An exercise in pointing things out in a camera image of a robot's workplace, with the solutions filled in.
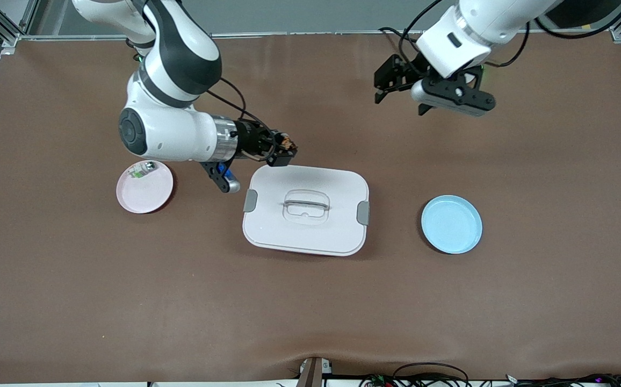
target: vial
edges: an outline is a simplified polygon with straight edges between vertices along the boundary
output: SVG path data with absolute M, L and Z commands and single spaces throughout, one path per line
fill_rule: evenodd
M 134 165 L 129 168 L 127 172 L 129 176 L 132 178 L 142 178 L 148 175 L 150 172 L 154 171 L 156 168 L 156 164 L 153 161 L 141 162 L 139 164 Z

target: pink plate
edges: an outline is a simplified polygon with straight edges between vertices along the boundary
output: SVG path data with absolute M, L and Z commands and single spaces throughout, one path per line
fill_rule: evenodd
M 175 177 L 167 165 L 153 161 L 156 169 L 141 178 L 129 176 L 129 170 L 134 165 L 148 160 L 136 162 L 127 168 L 117 181 L 117 201 L 124 209 L 133 213 L 149 213 L 159 209 L 172 194 L 175 187 Z

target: brown table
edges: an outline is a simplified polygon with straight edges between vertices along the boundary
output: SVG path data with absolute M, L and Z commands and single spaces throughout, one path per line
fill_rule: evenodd
M 497 108 L 482 118 L 418 117 L 407 93 L 374 105 L 387 37 L 218 44 L 251 111 L 300 145 L 296 164 L 367 179 L 364 248 L 250 245 L 244 195 L 195 163 L 171 164 L 165 209 L 124 211 L 114 186 L 137 159 L 116 122 L 131 50 L 21 42 L 0 62 L 0 382 L 290 377 L 311 355 L 335 372 L 621 372 L 621 46 L 607 34 L 532 35 L 514 66 L 487 71 Z M 209 96 L 197 108 L 235 115 Z M 244 187 L 257 167 L 233 166 Z M 424 244 L 420 210 L 441 194 L 480 211 L 472 252 Z

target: blue plate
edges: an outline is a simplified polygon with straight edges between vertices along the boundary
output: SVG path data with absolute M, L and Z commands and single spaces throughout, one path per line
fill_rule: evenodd
M 450 254 L 470 252 L 482 237 L 482 219 L 475 207 L 453 195 L 438 196 L 423 209 L 421 227 L 428 241 Z

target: gray latch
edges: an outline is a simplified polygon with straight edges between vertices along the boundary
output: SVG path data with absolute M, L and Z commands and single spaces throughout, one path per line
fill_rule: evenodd
M 255 189 L 249 189 L 246 191 L 246 200 L 244 201 L 244 212 L 252 212 L 256 209 L 256 203 L 258 202 L 258 193 Z
M 370 203 L 367 201 L 362 201 L 358 204 L 358 209 L 356 211 L 356 220 L 358 223 L 367 226 L 370 221 Z

